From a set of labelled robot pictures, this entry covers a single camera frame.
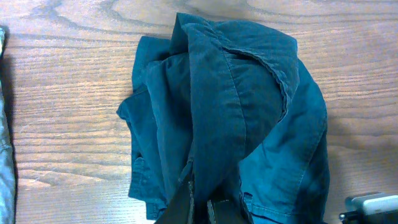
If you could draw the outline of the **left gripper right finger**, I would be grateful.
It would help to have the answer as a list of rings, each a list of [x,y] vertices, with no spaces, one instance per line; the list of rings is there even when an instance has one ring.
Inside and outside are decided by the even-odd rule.
[[[229,200],[207,201],[210,224],[247,224],[241,212]]]

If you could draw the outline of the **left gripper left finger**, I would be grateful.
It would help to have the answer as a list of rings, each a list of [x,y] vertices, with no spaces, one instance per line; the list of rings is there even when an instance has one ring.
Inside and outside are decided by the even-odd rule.
[[[193,182],[185,180],[155,224],[194,224]]]

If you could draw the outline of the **navy blue shorts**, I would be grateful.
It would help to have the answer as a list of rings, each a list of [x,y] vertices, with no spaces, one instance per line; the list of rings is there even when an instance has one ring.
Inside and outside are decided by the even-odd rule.
[[[133,93],[129,196],[157,221],[185,180],[194,223],[229,200],[247,223],[322,223],[328,116],[297,41],[249,21],[178,13],[171,38],[143,36]]]

